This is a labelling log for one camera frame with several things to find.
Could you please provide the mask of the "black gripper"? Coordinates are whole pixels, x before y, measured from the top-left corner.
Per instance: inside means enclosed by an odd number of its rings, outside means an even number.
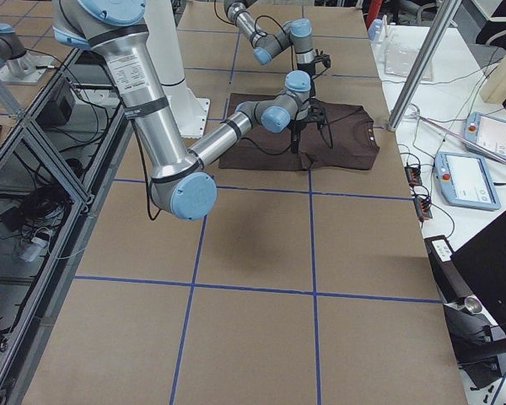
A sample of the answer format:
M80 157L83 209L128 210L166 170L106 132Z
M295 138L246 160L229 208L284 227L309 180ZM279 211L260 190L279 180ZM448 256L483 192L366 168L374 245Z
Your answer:
M300 114L302 116L289 123L292 153L297 153L299 151L299 133L302 132L308 124L316 123L317 128L326 124L326 110L317 99L311 99L307 111L301 111Z
M319 63L324 67L321 73L325 72L331 67L330 55L318 49L297 54L297 68L301 71L298 75L300 84L306 84L319 76L316 72L316 65Z

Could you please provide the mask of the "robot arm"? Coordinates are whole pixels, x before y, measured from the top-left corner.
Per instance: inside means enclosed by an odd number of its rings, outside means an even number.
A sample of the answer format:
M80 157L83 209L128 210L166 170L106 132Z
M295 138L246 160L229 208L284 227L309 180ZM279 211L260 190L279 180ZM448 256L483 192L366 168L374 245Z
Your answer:
M181 55L151 32L147 17L156 14L150 1L55 1L54 35L63 45L102 56L124 105L126 118L139 130L153 168L147 198L178 219L198 220L213 208L217 187L204 168L232 148L248 131L261 125L280 133L300 131L312 122L316 66L328 68L330 58L313 46L308 19L284 23L276 34L266 32L250 15L250 1L225 1L223 10L253 47L261 65L293 48L296 68L271 100L245 101L219 127L187 148L175 113L178 98L167 92L157 69L175 66Z
M255 1L223 1L223 8L228 21L235 25L240 33L250 42L256 60L267 65L279 54L292 48L296 67L306 72L312 80L331 67L331 57L314 48L313 30L309 19L295 19L284 24L276 23L277 33L264 30L259 19L270 16L262 15L254 19L248 10Z

